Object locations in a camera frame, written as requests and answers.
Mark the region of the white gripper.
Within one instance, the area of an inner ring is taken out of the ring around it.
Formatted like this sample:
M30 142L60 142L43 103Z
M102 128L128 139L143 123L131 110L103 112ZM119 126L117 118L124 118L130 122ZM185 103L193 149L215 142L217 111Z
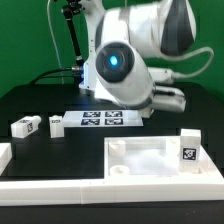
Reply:
M173 87L157 86L153 90L152 103L143 109L143 116L150 117L155 110L182 113L185 110L184 93Z

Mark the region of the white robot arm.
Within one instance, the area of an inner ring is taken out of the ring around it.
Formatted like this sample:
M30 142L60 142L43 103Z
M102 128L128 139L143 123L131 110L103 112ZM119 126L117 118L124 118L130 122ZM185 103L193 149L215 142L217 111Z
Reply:
M146 58L179 62L214 52L188 52L196 24L189 0L160 0L105 9L102 0L81 0L87 22L89 56L79 88L148 117L154 110L182 112L184 93L170 85L188 76L146 65Z

